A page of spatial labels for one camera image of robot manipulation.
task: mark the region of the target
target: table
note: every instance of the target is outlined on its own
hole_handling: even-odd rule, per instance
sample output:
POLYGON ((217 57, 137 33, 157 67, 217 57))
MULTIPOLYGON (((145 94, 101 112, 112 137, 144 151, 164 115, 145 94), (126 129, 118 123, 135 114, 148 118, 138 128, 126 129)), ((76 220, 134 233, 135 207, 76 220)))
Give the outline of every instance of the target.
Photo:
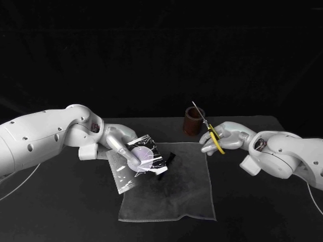
MULTIPOLYGON (((183 118, 103 118, 155 142, 197 142, 183 118)), ((255 132, 282 131, 271 116, 207 117, 243 124, 255 132)), ((310 199, 305 182, 282 180, 263 171, 250 176, 240 168, 246 152, 226 150, 207 157, 217 221, 184 217, 174 222, 118 221, 118 195, 105 160, 79 161, 77 148, 41 163, 18 190, 0 202, 0 241, 323 241, 323 216, 310 199)), ((21 183, 34 167, 20 171, 0 187, 0 197, 21 183)), ((311 188, 323 209, 323 191, 311 188)))

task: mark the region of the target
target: cable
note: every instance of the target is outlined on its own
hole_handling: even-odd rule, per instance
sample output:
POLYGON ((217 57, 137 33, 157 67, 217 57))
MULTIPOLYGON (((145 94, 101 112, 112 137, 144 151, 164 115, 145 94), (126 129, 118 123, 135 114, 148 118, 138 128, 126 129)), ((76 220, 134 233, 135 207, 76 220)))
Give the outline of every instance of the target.
POLYGON ((10 176, 13 176, 14 175, 14 173, 17 173, 17 171, 15 172, 13 172, 7 177, 4 177, 1 180, 0 180, 0 183, 10 177, 10 176))
POLYGON ((20 188, 20 186, 23 185, 23 183, 27 181, 27 179, 28 179, 30 176, 33 175, 33 173, 34 173, 34 171, 36 171, 38 165, 36 166, 36 168, 34 168, 33 172, 30 173, 28 177, 26 178, 26 180, 24 180, 24 181, 20 183, 20 185, 11 190, 11 192, 0 198, 0 201, 1 201, 8 195, 11 195, 11 193, 20 188))
POLYGON ((318 208, 318 206, 317 206, 317 204, 315 204, 315 201, 314 201, 314 198, 313 198, 313 195, 311 195, 310 187, 308 187, 308 193, 310 193, 310 197, 311 197, 311 200, 313 200, 313 202, 314 202, 315 208, 318 209, 320 214, 323 215, 323 212, 321 212, 321 210, 320 210, 320 208, 318 208))

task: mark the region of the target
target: cup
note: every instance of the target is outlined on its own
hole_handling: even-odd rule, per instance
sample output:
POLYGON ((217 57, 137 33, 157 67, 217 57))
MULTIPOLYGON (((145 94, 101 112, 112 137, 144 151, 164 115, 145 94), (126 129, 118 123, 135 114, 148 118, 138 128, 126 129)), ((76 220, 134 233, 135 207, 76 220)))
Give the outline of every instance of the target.
MULTIPOLYGON (((201 112, 201 115, 204 117, 203 109, 200 109, 200 108, 197 108, 197 109, 201 112)), ((196 110, 196 107, 188 107, 186 109, 186 115, 184 115, 184 120, 183 120, 183 132, 188 136, 199 135, 200 129, 201 129, 201 124, 203 124, 203 118, 196 110)))

